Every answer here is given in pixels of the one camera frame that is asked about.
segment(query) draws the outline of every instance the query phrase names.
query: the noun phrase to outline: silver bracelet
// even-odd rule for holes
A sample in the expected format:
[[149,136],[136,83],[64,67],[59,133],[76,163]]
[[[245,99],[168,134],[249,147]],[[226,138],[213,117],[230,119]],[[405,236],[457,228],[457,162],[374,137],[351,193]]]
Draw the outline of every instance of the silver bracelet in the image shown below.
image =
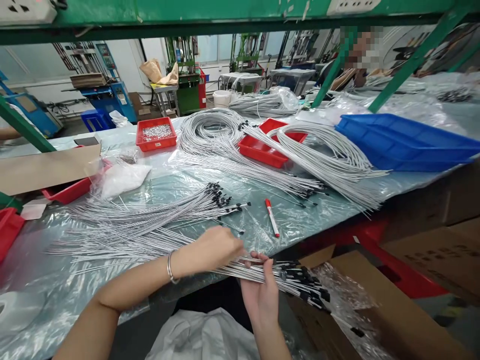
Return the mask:
[[174,252],[172,251],[171,253],[168,254],[168,263],[166,265],[166,270],[168,271],[168,276],[170,276],[170,282],[176,285],[179,283],[180,279],[175,280],[174,276],[172,275],[172,268],[170,267],[170,258],[172,257],[173,253]]

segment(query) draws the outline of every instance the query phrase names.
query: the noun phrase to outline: person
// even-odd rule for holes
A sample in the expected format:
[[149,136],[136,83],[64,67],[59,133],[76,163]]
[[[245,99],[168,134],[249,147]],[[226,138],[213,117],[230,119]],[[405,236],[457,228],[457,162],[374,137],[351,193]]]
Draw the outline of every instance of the person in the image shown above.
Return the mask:
[[[345,65],[343,69],[338,70],[335,74],[335,80],[330,86],[333,91],[342,91],[347,88],[361,88],[367,82],[367,69],[358,68],[361,58],[365,55],[366,51],[370,47],[372,42],[371,32],[362,32],[357,41],[353,44],[352,49],[348,52],[348,56],[345,59]],[[332,60],[325,65],[321,70],[320,76],[316,85],[323,85],[327,79],[328,74],[332,70],[334,65]]]
[[[12,110],[19,113],[30,125],[40,134],[39,129],[25,116],[22,110],[16,105],[9,104]],[[28,144],[28,141],[22,135],[11,127],[3,118],[0,117],[0,146],[18,146]]]
[[[215,270],[245,252],[243,242],[230,229],[216,226],[171,253],[170,259],[163,256],[122,273],[94,295],[53,360],[108,359],[122,312],[170,281],[176,283],[181,278]],[[291,360],[278,321],[279,289],[272,270],[273,260],[256,252],[251,256],[264,262],[265,274],[263,284],[240,280],[253,334],[222,308],[209,313],[179,310],[161,328],[147,359]],[[234,300],[233,294],[227,295]]]

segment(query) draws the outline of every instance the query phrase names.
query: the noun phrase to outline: human arm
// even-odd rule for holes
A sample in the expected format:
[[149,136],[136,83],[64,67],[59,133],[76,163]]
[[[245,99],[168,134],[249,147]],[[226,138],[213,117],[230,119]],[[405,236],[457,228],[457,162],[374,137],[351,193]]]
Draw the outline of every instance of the human arm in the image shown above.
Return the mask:
[[355,75],[355,71],[355,69],[349,69],[345,71],[343,75],[339,76],[333,81],[330,89],[333,91],[341,91],[341,87],[350,81],[350,79]]
[[355,79],[353,80],[353,85],[356,88],[361,88],[367,82],[367,69],[358,69],[355,72]]
[[[227,265],[244,252],[229,229],[215,226],[171,255],[175,279]],[[120,314],[170,281],[168,257],[136,266],[103,286],[82,311],[53,360],[106,360]]]
[[22,135],[11,126],[0,128],[0,140],[12,140],[20,137]]
[[252,251],[263,261],[265,283],[240,281],[243,302],[250,318],[261,360],[292,360],[279,325],[279,288],[272,270],[273,260]]

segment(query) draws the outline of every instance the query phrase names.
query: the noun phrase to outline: blue container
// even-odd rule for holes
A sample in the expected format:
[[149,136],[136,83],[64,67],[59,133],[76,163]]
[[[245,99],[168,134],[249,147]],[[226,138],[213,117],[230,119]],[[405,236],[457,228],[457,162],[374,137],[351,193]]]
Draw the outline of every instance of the blue container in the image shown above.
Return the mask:
[[472,159],[456,161],[400,160],[385,155],[363,142],[355,142],[355,144],[363,151],[373,166],[380,170],[441,173],[459,164],[468,164],[473,161]]
[[480,153],[479,141],[392,114],[342,115],[335,128],[398,161],[464,164]]
[[80,117],[88,131],[91,133],[115,128],[115,124],[110,118],[110,115],[100,109],[84,111],[81,113]]

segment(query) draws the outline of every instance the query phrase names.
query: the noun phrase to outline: electrical outlet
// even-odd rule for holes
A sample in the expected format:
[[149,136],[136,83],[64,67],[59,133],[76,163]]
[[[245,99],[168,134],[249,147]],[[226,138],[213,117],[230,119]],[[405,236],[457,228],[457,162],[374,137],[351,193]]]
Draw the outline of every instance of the electrical outlet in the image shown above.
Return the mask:
[[50,0],[0,0],[0,26],[51,24],[56,15]]
[[331,0],[327,15],[366,13],[382,0]]

